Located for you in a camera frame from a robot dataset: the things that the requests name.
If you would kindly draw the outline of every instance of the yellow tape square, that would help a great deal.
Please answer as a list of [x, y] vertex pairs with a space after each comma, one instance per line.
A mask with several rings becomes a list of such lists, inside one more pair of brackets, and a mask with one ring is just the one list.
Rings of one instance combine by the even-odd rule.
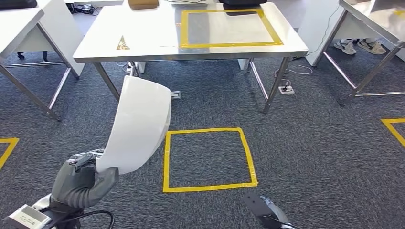
[[[199, 187], [169, 187], [169, 170], [170, 170], [170, 143], [171, 135], [174, 134], [190, 134], [190, 133], [203, 133], [203, 132], [215, 132], [215, 131], [237, 131], [241, 138], [242, 146], [245, 150], [247, 165], [249, 167], [249, 174], [251, 182], [238, 183], [238, 184], [226, 184], [226, 185], [213, 185], [213, 186], [199, 186]], [[194, 130], [170, 130], [166, 133], [165, 153], [164, 153], [164, 165], [163, 165], [163, 192], [196, 192], [196, 191], [209, 191], [209, 190], [221, 190], [241, 187], [256, 187], [257, 178], [255, 172], [255, 166], [253, 165], [252, 155], [250, 153], [249, 146], [247, 144], [245, 135], [241, 128], [209, 128], [209, 129], [194, 129]]]
[[[189, 44], [189, 14], [190, 13], [218, 13], [218, 12], [255, 12], [261, 19], [264, 27], [267, 29], [273, 42], [241, 42], [241, 43], [205, 43]], [[245, 10], [184, 10], [181, 12], [180, 24], [180, 48], [214, 48], [214, 47], [240, 47], [240, 46], [269, 46], [283, 45], [280, 37], [274, 30], [273, 26], [265, 16], [262, 9], [245, 9]]]
[[3, 155], [0, 157], [0, 169], [3, 167], [4, 163], [6, 163], [7, 158], [9, 158], [18, 141], [18, 138], [0, 138], [0, 143], [9, 143], [6, 151], [4, 151]]
[[398, 139], [398, 141], [405, 147], [405, 139], [402, 135], [394, 128], [392, 123], [405, 123], [405, 118], [394, 118], [394, 119], [381, 119], [384, 125], [389, 131]]

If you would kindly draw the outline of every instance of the power outlet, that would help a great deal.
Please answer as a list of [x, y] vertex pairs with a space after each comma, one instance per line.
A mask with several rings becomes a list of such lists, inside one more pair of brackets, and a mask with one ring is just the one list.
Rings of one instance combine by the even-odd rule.
[[294, 89], [292, 89], [291, 86], [287, 86], [287, 87], [281, 86], [281, 87], [278, 87], [278, 90], [282, 94], [295, 94]]

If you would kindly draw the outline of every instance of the carpet floor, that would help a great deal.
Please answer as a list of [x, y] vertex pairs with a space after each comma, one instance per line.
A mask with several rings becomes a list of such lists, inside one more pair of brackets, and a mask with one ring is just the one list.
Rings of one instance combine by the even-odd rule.
[[[359, 50], [330, 54], [359, 82], [383, 57]], [[49, 60], [57, 60], [55, 53]], [[41, 53], [15, 56], [8, 63], [41, 62]], [[281, 59], [256, 59], [269, 89]], [[304, 72], [292, 61], [289, 69]], [[105, 69], [119, 88], [121, 67]], [[44, 101], [49, 101], [64, 67], [11, 69]], [[364, 92], [403, 91], [405, 64], [393, 59]], [[278, 93], [267, 115], [252, 74], [236, 60], [150, 62], [143, 78], [158, 82], [182, 99], [172, 101], [170, 130], [240, 127], [256, 170], [257, 187], [163, 193], [164, 144], [139, 170], [120, 177], [96, 206], [112, 211], [120, 229], [261, 228], [242, 202], [250, 191], [274, 201], [304, 229], [405, 228], [405, 148], [383, 125], [405, 117], [405, 96], [356, 98], [340, 107], [350, 87], [322, 60], [311, 75], [288, 73], [295, 95]], [[55, 122], [0, 75], [0, 138], [19, 142], [0, 170], [0, 218], [50, 193], [62, 163], [72, 154], [107, 143], [117, 101], [88, 64], [80, 79], [69, 77], [55, 104]], [[405, 136], [405, 123], [394, 127]], [[0, 156], [6, 148], [0, 144]], [[235, 132], [176, 135], [171, 140], [170, 187], [250, 182], [245, 151]], [[84, 229], [102, 229], [108, 219], [82, 220]], [[0, 229], [10, 228], [0, 224]]]

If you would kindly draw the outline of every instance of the white sneaker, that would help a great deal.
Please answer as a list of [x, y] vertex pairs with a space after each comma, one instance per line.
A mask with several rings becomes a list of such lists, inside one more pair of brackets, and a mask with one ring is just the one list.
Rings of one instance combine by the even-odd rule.
[[333, 45], [335, 48], [342, 50], [347, 55], [355, 55], [357, 51], [353, 48], [353, 41], [341, 42], [339, 40]]
[[367, 52], [372, 53], [374, 55], [382, 55], [387, 52], [387, 50], [385, 50], [383, 48], [383, 46], [381, 45], [381, 42], [379, 42], [379, 41], [367, 43], [366, 40], [363, 39], [363, 40], [359, 41], [357, 43], [357, 45], [360, 48], [365, 49]]

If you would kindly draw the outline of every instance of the white label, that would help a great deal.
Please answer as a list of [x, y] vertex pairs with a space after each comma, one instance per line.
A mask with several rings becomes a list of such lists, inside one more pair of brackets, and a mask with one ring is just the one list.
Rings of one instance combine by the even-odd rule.
[[36, 220], [35, 218], [25, 214], [24, 212], [19, 212], [13, 217], [17, 222], [31, 229], [41, 229], [43, 224]]

